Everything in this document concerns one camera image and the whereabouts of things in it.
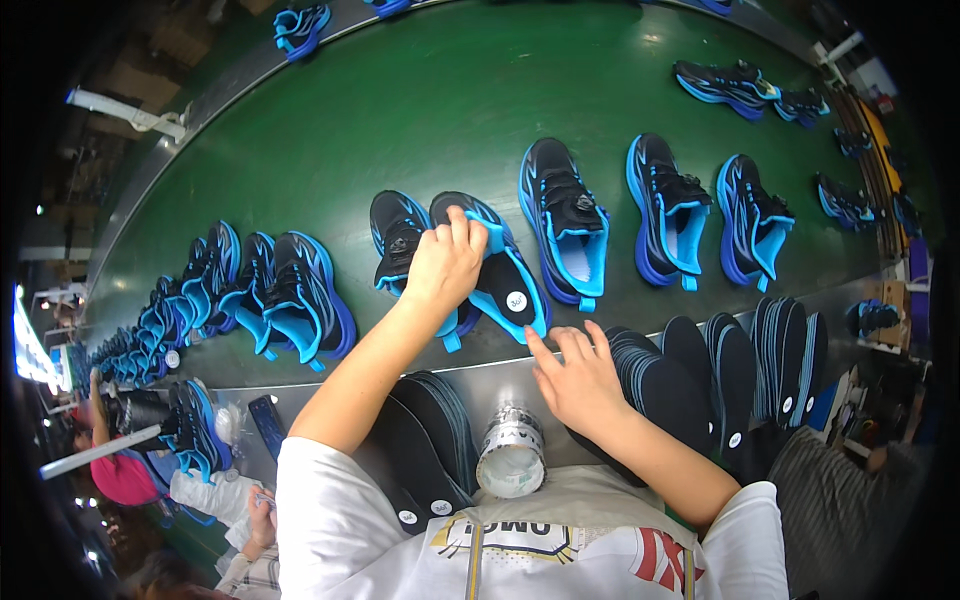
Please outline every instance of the white label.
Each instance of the white label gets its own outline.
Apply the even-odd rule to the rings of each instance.
[[[453,510],[453,507],[446,500],[434,500],[430,503],[430,510],[433,511],[434,515],[447,516]]]
[[[526,307],[527,297],[523,292],[511,292],[507,294],[507,308],[518,313]]]

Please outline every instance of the human arm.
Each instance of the human arm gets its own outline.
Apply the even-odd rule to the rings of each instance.
[[[90,421],[93,424],[93,445],[103,445],[110,441],[110,426],[107,423],[107,409],[100,399],[100,372],[90,371]],[[113,462],[113,455],[107,458]]]
[[[373,426],[396,380],[476,286],[487,230],[452,206],[450,225],[423,233],[396,305],[330,374],[290,427],[350,454]]]
[[[593,347],[575,327],[550,330],[563,364],[536,332],[526,329],[527,345],[537,360],[534,377],[547,406],[561,422],[647,482],[683,520],[705,532],[740,486],[627,404],[607,337],[596,323],[586,321],[585,326]]]

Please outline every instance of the stack of insoles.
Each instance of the stack of insoles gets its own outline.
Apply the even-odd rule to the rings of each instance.
[[[806,316],[790,298],[764,298],[751,332],[756,352],[754,416],[795,427],[813,408],[827,358],[827,327],[819,313]]]
[[[616,374],[627,402],[637,412],[704,456],[713,447],[714,420],[707,397],[707,351],[697,327],[676,321],[664,351],[626,327],[607,330]],[[599,446],[570,431],[578,444],[610,465],[635,486],[646,484]]]
[[[702,339],[709,355],[710,402],[720,455],[734,471],[740,471],[747,458],[743,442],[756,389],[754,348],[747,332],[727,313],[713,315],[704,323]]]
[[[385,463],[388,481],[378,483],[407,533],[422,533],[430,518],[473,505],[477,453],[467,410],[437,375],[400,379],[367,442]]]

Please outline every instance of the sneaker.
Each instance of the sneaker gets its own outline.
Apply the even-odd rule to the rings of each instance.
[[[717,14],[727,16],[732,9],[733,0],[700,0],[700,4]]]
[[[903,231],[907,237],[920,238],[924,233],[920,228],[920,213],[917,207],[913,205],[913,200],[904,193],[903,188],[894,192],[894,216],[903,226]]]
[[[202,259],[203,269],[198,276],[187,278],[184,274],[180,287],[196,310],[193,328],[202,328],[212,316],[216,316],[214,312],[219,313],[216,307],[220,303],[220,295],[236,280],[240,258],[240,240],[236,231],[224,221],[210,226],[206,236],[206,254]],[[211,324],[221,326],[223,319]]]
[[[610,217],[584,186],[566,146],[545,137],[528,148],[516,192],[537,233],[546,289],[581,312],[593,312],[603,296]]]
[[[894,304],[884,304],[876,298],[864,300],[847,312],[847,329],[851,335],[868,337],[878,329],[900,324],[900,310]]]
[[[758,279],[756,288],[765,292],[770,279],[777,280],[774,262],[794,216],[783,198],[767,195],[756,163],[746,155],[731,156],[720,169],[717,202],[725,223],[720,243],[724,273],[740,285]]]
[[[843,153],[843,156],[860,158],[863,151],[874,147],[874,142],[867,132],[850,133],[838,128],[833,130],[833,134],[837,138],[837,143],[840,144],[840,152]]]
[[[274,19],[276,47],[293,62],[310,54],[320,43],[320,30],[330,20],[330,7],[315,4],[302,11],[280,11]]]
[[[363,0],[365,4],[373,6],[376,15],[385,19],[392,14],[405,11],[413,4],[411,0]]]
[[[767,102],[780,97],[780,89],[763,79],[759,67],[745,60],[732,67],[678,60],[673,63],[673,74],[697,100],[727,103],[748,121],[759,120]]]
[[[251,233],[244,240],[243,256],[243,270],[227,287],[217,307],[251,333],[254,354],[262,354],[273,361],[276,353],[269,349],[270,345],[293,349],[287,337],[273,330],[263,319],[267,290],[276,280],[274,238],[262,231]]]
[[[430,229],[430,215],[406,194],[384,190],[370,205],[370,230],[380,263],[373,286],[399,297],[406,287],[414,252],[423,232]],[[469,302],[447,316],[437,331],[447,352],[461,348],[460,338],[467,335],[480,319],[480,311]]]
[[[356,341],[353,316],[333,288],[330,255],[309,235],[287,231],[276,239],[274,260],[282,266],[267,291],[263,318],[294,343],[301,364],[322,371],[318,353],[343,358]]]
[[[713,200],[692,175],[681,175],[663,138],[638,135],[627,152],[627,185],[640,208],[636,268],[653,285],[678,278],[684,289],[697,289],[702,271],[697,252]]]
[[[446,209],[456,204],[467,218],[483,224],[490,237],[471,304],[486,313],[519,344],[526,345],[523,327],[530,325],[541,338],[550,326],[550,302],[516,247],[507,223],[492,208],[463,192],[442,192],[430,205],[434,225],[447,224]]]
[[[804,91],[782,91],[774,102],[774,109],[784,121],[794,121],[806,128],[817,122],[817,117],[830,113],[830,107],[823,94],[810,88]]]
[[[872,201],[863,190],[854,190],[822,173],[817,174],[816,181],[820,206],[844,228],[860,231],[874,221]]]

